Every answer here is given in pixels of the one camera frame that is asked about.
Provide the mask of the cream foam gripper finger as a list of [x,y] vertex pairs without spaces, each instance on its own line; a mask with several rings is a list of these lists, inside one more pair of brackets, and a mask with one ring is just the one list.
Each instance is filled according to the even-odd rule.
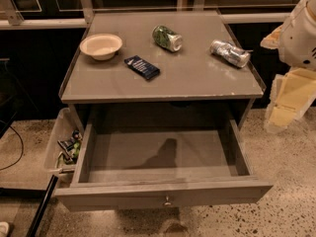
[[301,119],[316,99],[316,71],[291,67],[285,75],[277,74],[265,114],[265,130],[279,133]]

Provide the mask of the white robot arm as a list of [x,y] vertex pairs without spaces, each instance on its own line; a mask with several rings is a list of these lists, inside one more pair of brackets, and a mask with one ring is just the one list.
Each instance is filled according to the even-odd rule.
[[316,99],[316,0],[300,0],[260,46],[276,49],[279,60],[290,66],[283,76],[276,75],[265,116],[265,130],[279,133],[301,119]]

